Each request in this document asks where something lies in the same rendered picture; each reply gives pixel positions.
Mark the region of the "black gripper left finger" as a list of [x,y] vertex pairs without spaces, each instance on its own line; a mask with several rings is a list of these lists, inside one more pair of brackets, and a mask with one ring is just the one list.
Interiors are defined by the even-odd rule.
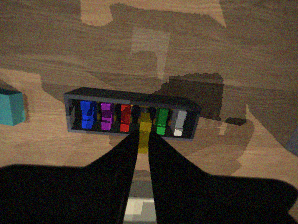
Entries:
[[5,214],[93,215],[123,224],[140,131],[84,167],[10,164],[0,167],[0,217]]

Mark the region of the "teal block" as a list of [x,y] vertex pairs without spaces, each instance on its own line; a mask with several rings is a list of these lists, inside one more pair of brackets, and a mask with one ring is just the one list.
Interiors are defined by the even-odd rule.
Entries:
[[25,121],[22,92],[0,88],[0,124],[15,126]]

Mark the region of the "red fuse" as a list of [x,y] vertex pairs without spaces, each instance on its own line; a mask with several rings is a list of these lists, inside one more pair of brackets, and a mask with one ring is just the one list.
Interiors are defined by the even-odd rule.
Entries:
[[121,105],[121,124],[120,131],[128,132],[130,125],[130,115],[131,115],[131,105],[122,104]]

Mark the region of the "yellow fuse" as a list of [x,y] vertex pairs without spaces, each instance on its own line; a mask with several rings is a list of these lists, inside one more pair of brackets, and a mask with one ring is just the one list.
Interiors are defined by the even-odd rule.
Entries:
[[148,142],[149,135],[151,132],[152,122],[150,120],[150,113],[146,113],[146,108],[144,113],[141,113],[140,119],[140,136],[139,136],[139,145],[138,145],[138,153],[147,154],[148,153]]

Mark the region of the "cream open-top tray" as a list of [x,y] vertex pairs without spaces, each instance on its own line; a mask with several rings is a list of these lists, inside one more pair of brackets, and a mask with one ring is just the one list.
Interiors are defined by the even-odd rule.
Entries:
[[132,180],[123,224],[157,224],[151,181]]

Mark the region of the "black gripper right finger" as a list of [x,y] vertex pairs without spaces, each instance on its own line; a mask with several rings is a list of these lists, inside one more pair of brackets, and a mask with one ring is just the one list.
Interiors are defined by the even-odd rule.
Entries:
[[275,178],[212,175],[186,159],[155,131],[148,159],[157,224],[201,224],[210,205],[284,208],[297,189]]

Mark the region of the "green fuse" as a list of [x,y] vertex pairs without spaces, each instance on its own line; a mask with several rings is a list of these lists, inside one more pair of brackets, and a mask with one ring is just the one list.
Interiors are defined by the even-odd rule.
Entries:
[[167,116],[168,116],[168,108],[158,107],[156,122],[155,122],[155,128],[156,128],[157,134],[164,135]]

